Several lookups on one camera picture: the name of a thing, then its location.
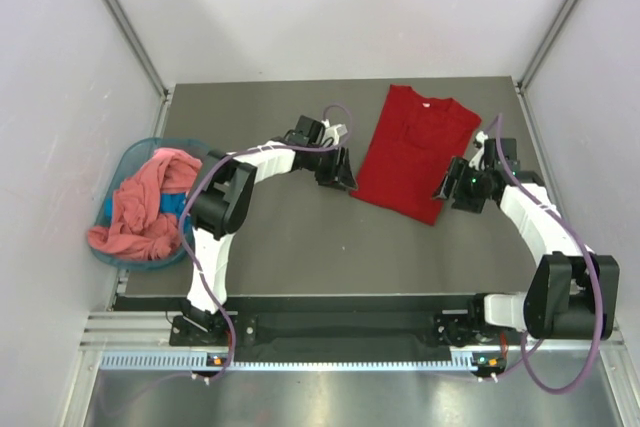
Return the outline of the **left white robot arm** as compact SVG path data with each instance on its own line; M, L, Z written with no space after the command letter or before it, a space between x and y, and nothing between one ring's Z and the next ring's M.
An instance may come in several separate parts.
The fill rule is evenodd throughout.
M241 152L212 150L187 197L193 239L188 242L193 277L187 300L200 311L192 331L205 343L226 334L227 321L216 313L226 302L226 273L231 244L245 223L256 184L297 170L314 174L316 183L353 191L348 127L329 120L299 118L295 128Z

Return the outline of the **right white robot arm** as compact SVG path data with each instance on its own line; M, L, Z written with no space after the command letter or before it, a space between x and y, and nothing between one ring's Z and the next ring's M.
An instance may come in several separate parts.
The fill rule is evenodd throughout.
M487 343L504 328L536 339L589 340L596 326L601 339L614 327L619 265L609 255L582 247L562 225L541 177L523 171L513 138L497 140L479 132L476 154L455 157L434 193L453 208L474 214L493 201L513 223L537 265L525 293L479 294L466 327Z

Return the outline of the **pink t shirt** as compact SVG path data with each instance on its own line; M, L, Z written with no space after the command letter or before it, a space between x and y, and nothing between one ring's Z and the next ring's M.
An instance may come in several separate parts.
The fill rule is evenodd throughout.
M179 215L161 209L162 197L185 196L202 161L184 150L158 148L111 195L108 226L95 226L88 243L100 253L129 261L161 261L180 245Z

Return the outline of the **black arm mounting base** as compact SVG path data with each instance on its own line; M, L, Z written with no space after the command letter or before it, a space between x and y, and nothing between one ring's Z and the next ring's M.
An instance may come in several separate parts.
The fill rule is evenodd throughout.
M183 302L169 343L232 347L238 361L442 360L453 347L515 344L480 325L477 295L232 296L223 313Z

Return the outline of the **red t shirt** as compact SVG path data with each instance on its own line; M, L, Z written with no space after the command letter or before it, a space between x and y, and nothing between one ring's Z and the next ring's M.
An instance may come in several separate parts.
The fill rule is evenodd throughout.
M392 84L351 196L435 225L443 202L433 194L481 122L454 98L424 97Z

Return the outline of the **teal mesh laundry basket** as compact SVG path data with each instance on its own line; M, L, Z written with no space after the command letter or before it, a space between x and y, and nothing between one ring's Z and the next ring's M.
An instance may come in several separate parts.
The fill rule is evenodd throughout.
M200 159L202 163L206 157L206 154L210 150L209 145L207 145L206 143L189 138L162 139L159 137L151 137L135 142L125 150L119 163L117 164L115 172L104 196L104 200L102 201L99 208L95 220L95 225L91 228L95 226L108 226L110 224L108 215L105 213L105 207L106 203L111 199L112 193L120 186L123 180L134 175L137 170L151 158L156 149L163 147L184 150L191 156ZM169 258L161 261L120 260L114 256L100 253L97 250L91 248L90 245L89 248L92 254L101 262L111 267L129 269L132 271L162 270L177 263L185 256L184 248L181 245L181 239L180 245L178 246L174 254L172 254Z

